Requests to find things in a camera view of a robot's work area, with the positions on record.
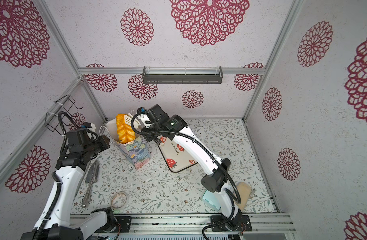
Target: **strawberry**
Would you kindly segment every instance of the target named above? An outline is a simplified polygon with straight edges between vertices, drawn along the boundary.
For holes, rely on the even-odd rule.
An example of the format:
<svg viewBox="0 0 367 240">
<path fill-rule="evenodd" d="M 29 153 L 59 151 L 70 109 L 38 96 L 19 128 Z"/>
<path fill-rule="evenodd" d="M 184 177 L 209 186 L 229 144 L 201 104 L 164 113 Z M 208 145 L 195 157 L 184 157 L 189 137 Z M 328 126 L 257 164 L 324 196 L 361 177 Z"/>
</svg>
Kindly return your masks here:
<svg viewBox="0 0 367 240">
<path fill-rule="evenodd" d="M 181 145 L 179 145 L 179 144 L 177 144 L 177 148 L 179 148 L 179 150 L 181 151 L 181 152 L 183 152 L 185 149 L 183 148 L 183 147 L 181 147 Z"/>
<path fill-rule="evenodd" d="M 170 158 L 166 159 L 167 165 L 169 166 L 169 168 L 174 168 L 177 166 L 176 162 Z"/>
</svg>

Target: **leaf pattern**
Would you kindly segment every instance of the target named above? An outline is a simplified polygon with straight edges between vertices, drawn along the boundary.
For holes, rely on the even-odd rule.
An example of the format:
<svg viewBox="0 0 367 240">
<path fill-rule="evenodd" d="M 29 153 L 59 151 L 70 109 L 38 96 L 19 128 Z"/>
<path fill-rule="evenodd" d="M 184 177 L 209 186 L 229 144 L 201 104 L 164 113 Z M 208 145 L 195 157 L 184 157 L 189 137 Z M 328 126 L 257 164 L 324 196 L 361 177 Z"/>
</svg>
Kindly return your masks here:
<svg viewBox="0 0 367 240">
<path fill-rule="evenodd" d="M 235 182 L 251 185 L 252 193 L 244 212 L 276 212 L 258 169 L 248 137 L 240 119 L 186 120 L 196 136 L 220 157 L 232 162 L 229 170 Z M 155 143 L 149 144 L 150 161 L 135 169 L 115 144 L 98 155 L 100 174 L 92 187 L 92 198 L 87 208 L 81 208 L 87 184 L 82 181 L 75 197 L 71 214 L 88 214 L 95 209 L 110 206 L 117 192 L 128 194 L 128 203 L 114 213 L 212 213 L 202 195 L 205 175 L 199 164 L 181 172 L 169 171 Z"/>
</svg>

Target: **black mounting plate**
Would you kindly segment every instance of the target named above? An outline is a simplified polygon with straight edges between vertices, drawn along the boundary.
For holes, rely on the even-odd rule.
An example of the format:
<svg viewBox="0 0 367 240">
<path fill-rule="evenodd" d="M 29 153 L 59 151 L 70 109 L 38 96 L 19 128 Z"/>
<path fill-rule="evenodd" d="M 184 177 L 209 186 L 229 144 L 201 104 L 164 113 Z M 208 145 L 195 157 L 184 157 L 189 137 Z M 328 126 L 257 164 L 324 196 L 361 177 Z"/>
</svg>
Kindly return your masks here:
<svg viewBox="0 0 367 240">
<path fill-rule="evenodd" d="M 129 216 L 116 216 L 115 217 L 119 223 L 119 225 L 121 226 L 121 231 L 120 232 L 129 232 L 130 231 L 130 226 L 132 224 L 132 217 Z M 97 230 L 95 231 L 96 233 L 106 233 L 103 230 Z M 111 231 L 111 232 L 118 232 L 118 226 L 115 226 L 115 228 Z"/>
<path fill-rule="evenodd" d="M 214 215 L 214 216 L 210 216 L 210 220 L 211 223 L 210 224 L 215 224 L 215 223 L 219 223 L 222 222 L 224 220 L 224 217 L 222 215 Z M 220 225 L 218 227 L 212 227 L 211 230 L 213 232 L 225 232 L 225 231 L 230 231 L 225 225 Z M 235 230 L 235 232 L 251 232 L 253 229 L 251 228 L 251 222 L 250 222 L 250 218 L 248 215 L 242 215 L 241 217 L 241 224 L 238 226 L 238 228 Z"/>
</svg>

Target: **metal spatula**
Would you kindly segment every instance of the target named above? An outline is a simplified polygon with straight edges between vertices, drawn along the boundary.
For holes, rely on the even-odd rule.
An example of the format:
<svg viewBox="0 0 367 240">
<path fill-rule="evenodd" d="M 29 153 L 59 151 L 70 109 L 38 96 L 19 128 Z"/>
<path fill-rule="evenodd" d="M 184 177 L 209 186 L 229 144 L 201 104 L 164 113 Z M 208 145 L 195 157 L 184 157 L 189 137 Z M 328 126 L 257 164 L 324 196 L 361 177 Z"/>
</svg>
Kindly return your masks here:
<svg viewBox="0 0 367 240">
<path fill-rule="evenodd" d="M 93 183 L 97 182 L 98 172 L 99 172 L 99 161 L 96 160 L 90 167 L 86 176 L 85 183 L 89 183 L 89 187 L 87 188 L 86 193 L 82 199 L 81 207 L 83 208 L 86 208 L 87 205 L 89 204 L 89 201 L 91 199 L 90 191 L 93 186 Z"/>
</svg>

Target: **black wire rack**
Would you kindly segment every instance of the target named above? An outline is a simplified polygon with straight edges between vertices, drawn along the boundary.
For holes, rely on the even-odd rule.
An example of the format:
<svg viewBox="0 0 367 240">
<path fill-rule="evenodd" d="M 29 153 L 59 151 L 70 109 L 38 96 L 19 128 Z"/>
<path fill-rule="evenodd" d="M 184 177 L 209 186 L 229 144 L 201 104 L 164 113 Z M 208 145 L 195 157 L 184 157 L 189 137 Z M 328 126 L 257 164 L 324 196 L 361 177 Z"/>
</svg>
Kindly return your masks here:
<svg viewBox="0 0 367 240">
<path fill-rule="evenodd" d="M 70 107 L 68 108 L 65 108 L 65 105 L 68 105 L 67 103 L 70 102 L 71 105 Z M 78 108 L 76 105 L 75 105 L 75 99 L 70 95 L 65 95 L 63 97 L 61 97 L 60 99 L 58 99 L 57 101 L 55 101 L 54 103 L 58 103 L 61 105 L 61 108 L 59 111 L 65 111 L 67 114 L 69 114 L 70 116 L 72 115 L 69 111 L 70 109 L 74 106 L 76 109 L 82 109 L 82 108 Z M 55 127 L 53 127 L 50 122 L 52 121 L 53 117 L 49 118 L 49 115 L 54 115 L 55 117 L 58 118 L 58 112 L 57 113 L 46 113 L 46 116 L 45 116 L 45 122 L 44 122 L 44 125 L 47 129 L 49 129 L 50 131 L 54 132 L 58 132 L 59 135 L 62 135 L 61 132 L 59 132 L 57 130 L 57 127 L 59 126 L 59 122 L 57 121 L 57 125 Z M 66 123 L 63 118 L 65 117 L 65 115 L 62 117 L 62 122 L 64 123 L 65 126 L 69 126 L 68 123 Z"/>
</svg>

